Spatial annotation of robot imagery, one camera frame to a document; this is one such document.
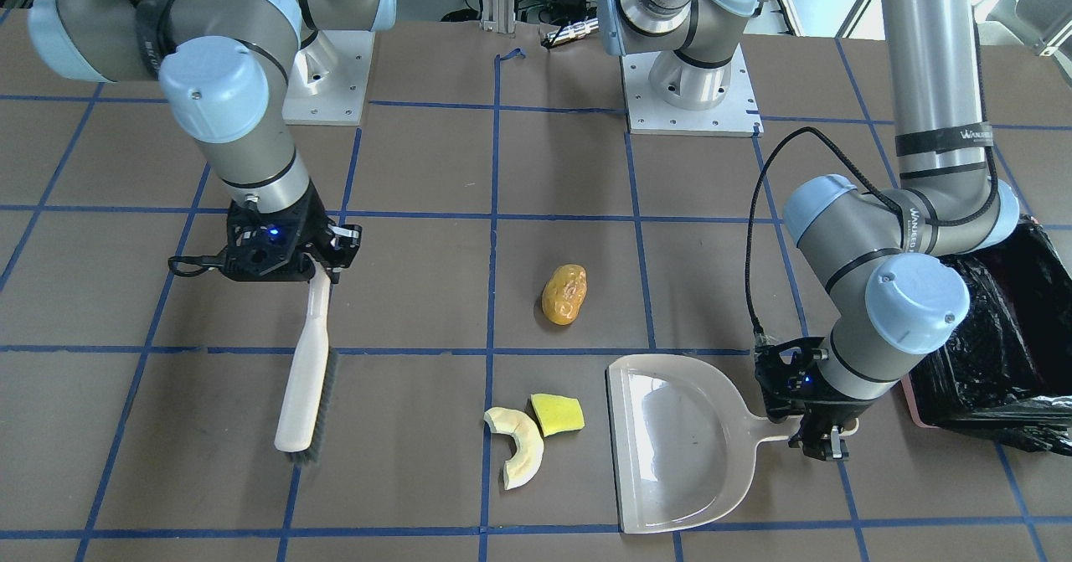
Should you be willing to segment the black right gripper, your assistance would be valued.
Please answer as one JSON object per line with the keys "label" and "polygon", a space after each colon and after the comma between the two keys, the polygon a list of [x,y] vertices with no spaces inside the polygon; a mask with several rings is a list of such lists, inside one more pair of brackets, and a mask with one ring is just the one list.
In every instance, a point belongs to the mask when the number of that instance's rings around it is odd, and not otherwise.
{"label": "black right gripper", "polygon": [[271,215],[253,203],[230,203],[226,234],[221,272],[238,282],[307,282],[318,263],[337,283],[363,238],[360,226],[329,218],[314,184]]}

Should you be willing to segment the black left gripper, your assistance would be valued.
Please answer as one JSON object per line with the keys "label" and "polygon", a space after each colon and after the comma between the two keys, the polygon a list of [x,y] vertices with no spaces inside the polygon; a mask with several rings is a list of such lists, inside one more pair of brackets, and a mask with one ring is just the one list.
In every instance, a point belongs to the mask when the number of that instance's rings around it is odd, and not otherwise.
{"label": "black left gripper", "polygon": [[843,461],[848,456],[845,437],[855,426],[857,400],[835,390],[821,375],[819,363],[828,360],[819,337],[774,343],[755,337],[754,376],[760,386],[766,420],[774,424],[796,418],[789,447],[819,461]]}

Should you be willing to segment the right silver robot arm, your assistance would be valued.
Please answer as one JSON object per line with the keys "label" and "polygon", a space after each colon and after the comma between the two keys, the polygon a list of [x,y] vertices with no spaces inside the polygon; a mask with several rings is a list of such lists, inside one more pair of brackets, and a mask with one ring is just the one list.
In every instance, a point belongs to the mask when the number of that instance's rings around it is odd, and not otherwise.
{"label": "right silver robot arm", "polygon": [[223,249],[172,257],[174,276],[334,283],[361,230],[327,215],[292,139],[291,70],[322,31],[387,30],[394,16],[394,0],[34,0],[28,28],[66,79],[157,82],[229,192]]}

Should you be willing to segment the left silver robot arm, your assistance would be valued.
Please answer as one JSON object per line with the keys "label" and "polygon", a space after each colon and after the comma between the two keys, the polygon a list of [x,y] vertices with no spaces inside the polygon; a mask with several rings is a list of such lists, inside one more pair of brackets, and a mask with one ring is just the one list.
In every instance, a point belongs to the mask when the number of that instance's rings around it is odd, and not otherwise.
{"label": "left silver robot arm", "polygon": [[[861,173],[816,177],[781,221],[839,311],[827,337],[799,339],[792,361],[765,344],[757,314],[755,378],[766,418],[801,424],[790,445],[842,459],[843,429],[967,315],[964,280],[943,255],[999,245],[1019,202],[997,177],[970,0],[881,0],[894,100],[897,188]],[[605,50],[655,54],[662,103],[712,110],[734,89],[732,59],[760,0],[597,0]]]}

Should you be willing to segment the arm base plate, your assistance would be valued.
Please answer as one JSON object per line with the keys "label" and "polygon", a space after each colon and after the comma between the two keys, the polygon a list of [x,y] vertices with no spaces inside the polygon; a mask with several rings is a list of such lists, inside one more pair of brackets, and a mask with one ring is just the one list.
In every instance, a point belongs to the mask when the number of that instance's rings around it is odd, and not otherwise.
{"label": "arm base plate", "polygon": [[621,57],[632,134],[760,136],[765,131],[742,48],[728,64],[700,69],[674,51]]}
{"label": "arm base plate", "polygon": [[283,104],[288,125],[359,125],[376,35],[321,30],[307,38]]}

